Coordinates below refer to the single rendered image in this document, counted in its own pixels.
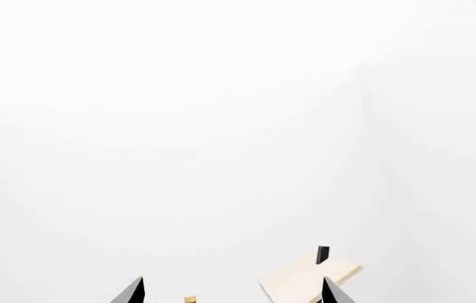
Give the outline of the light wooden board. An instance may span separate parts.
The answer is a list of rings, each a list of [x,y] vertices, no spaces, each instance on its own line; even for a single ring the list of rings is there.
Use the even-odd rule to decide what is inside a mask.
[[[324,277],[341,288],[362,271],[360,264],[333,258],[315,264],[316,254],[306,254],[259,281],[271,303],[323,303]]]

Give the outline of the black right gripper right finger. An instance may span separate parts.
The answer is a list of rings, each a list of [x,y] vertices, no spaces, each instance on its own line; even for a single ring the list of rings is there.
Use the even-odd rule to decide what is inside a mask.
[[[323,303],[355,303],[332,279],[324,277]]]

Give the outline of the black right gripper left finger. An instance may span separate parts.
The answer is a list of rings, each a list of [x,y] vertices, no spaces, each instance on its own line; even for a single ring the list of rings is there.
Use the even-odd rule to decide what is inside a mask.
[[[144,303],[143,277],[138,277],[131,282],[110,303]]]

